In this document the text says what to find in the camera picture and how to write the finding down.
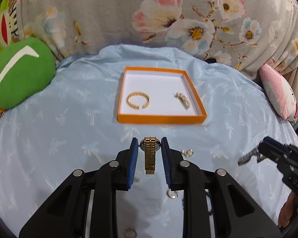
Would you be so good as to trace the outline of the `person's right hand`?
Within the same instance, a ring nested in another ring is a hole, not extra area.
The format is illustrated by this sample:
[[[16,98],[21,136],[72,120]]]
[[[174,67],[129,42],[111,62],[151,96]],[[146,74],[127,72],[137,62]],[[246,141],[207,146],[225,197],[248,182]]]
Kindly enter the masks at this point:
[[[279,213],[278,227],[287,227],[294,213],[298,214],[298,196],[292,191]]]

